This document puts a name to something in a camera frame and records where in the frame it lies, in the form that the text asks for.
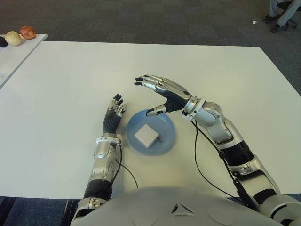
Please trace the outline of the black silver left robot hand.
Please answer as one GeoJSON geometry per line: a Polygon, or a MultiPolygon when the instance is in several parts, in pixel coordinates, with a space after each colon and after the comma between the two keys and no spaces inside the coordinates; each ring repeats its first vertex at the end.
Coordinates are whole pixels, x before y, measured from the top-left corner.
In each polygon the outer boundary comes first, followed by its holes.
{"type": "Polygon", "coordinates": [[[127,105],[122,103],[120,94],[116,94],[110,101],[103,120],[103,134],[116,134],[121,118],[127,111],[127,105]]]}

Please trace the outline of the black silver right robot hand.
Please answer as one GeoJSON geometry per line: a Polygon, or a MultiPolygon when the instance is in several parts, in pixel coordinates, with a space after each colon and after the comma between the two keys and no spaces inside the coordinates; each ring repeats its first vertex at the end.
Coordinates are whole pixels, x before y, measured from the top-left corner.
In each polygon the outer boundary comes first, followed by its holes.
{"type": "Polygon", "coordinates": [[[143,75],[135,78],[136,86],[143,86],[166,98],[166,102],[160,106],[149,109],[147,117],[183,110],[184,114],[191,113],[198,102],[190,92],[178,83],[167,78],[155,75],[143,75]]]}

